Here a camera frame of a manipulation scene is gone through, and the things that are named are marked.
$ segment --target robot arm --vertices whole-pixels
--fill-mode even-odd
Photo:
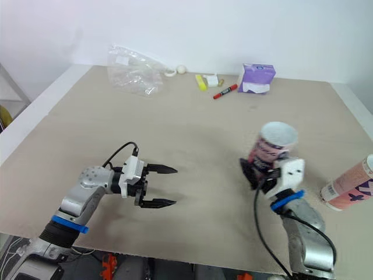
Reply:
[[[135,205],[141,208],[162,208],[175,204],[175,201],[168,199],[143,199],[147,189],[146,175],[150,171],[161,174],[177,172],[161,164],[145,166],[137,154],[130,156],[123,167],[108,170],[94,166],[84,170],[42,234],[17,250],[21,258],[6,280],[61,279],[63,269],[58,264],[67,260],[79,234],[88,232],[86,223],[104,194],[135,197]]]
[[[323,233],[325,223],[318,211],[302,197],[304,191],[295,192],[303,180],[304,160],[290,158],[275,161],[274,169],[262,176],[241,159],[242,171],[252,188],[261,188],[265,197],[272,201],[271,209],[282,218],[288,235],[290,267],[296,280],[335,279],[336,254],[331,244],[318,232],[300,223],[298,218]]]

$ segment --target wooden board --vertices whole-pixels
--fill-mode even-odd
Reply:
[[[222,76],[224,88],[235,76]],[[148,198],[177,204],[140,209],[133,198],[107,195],[77,246],[140,256],[280,273],[254,227],[254,193],[238,159],[246,157],[261,126],[284,121],[299,132],[293,151],[305,159],[307,200],[325,219],[335,242],[339,279],[370,279],[373,201],[335,212],[318,191],[373,152],[373,143],[330,84],[275,79],[267,95],[222,88],[201,92],[193,74],[165,78],[150,97],[114,90],[105,67],[95,66],[65,95],[0,168],[0,231],[36,237],[87,166],[101,165],[127,141],[140,158],[179,170],[149,176]],[[130,149],[113,161],[121,165]],[[288,264],[280,218],[260,199],[265,238]]]

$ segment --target plastic bag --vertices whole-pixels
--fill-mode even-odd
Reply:
[[[108,51],[108,77],[113,87],[150,95],[163,87],[161,63],[127,48],[112,45]]]

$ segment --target red marker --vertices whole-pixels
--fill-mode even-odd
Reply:
[[[234,84],[227,89],[224,89],[222,92],[219,92],[218,94],[214,95],[214,99],[218,99],[219,97],[222,97],[223,95],[226,95],[228,92],[231,92],[232,90],[235,90],[237,88],[237,84]]]

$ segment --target tissue box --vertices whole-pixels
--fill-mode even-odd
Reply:
[[[273,65],[243,64],[237,81],[238,92],[266,93],[275,74]]]

